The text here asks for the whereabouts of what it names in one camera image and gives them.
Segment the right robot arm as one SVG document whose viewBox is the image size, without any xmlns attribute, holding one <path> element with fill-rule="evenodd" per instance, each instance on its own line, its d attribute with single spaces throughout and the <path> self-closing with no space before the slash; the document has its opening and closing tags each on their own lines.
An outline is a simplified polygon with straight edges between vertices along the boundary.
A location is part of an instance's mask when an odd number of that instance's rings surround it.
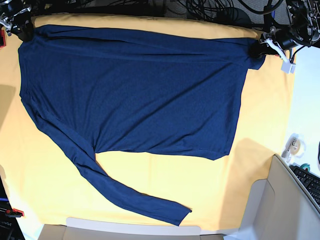
<svg viewBox="0 0 320 240">
<path fill-rule="evenodd" d="M 8 36 L 16 35 L 23 42 L 33 39 L 31 10 L 32 6 L 24 0 L 0 1 L 0 25 L 4 27 Z"/>
</svg>

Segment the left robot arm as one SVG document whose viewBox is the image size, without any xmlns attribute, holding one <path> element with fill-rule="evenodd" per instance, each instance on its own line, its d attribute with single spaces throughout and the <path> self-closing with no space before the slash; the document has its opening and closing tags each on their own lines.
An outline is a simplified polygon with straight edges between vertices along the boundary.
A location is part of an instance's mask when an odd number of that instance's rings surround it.
<svg viewBox="0 0 320 240">
<path fill-rule="evenodd" d="M 286 13 L 289 24 L 278 23 L 272 12 L 276 10 L 282 1 L 275 5 L 269 0 L 265 6 L 264 33 L 258 42 L 251 45 L 249 54 L 253 58 L 261 58 L 264 55 L 275 55 L 282 59 L 286 52 L 290 55 L 288 62 L 292 64 L 295 60 L 295 52 L 292 49 L 301 47 L 312 47 L 320 41 L 320 2 L 318 0 L 287 0 Z"/>
</svg>

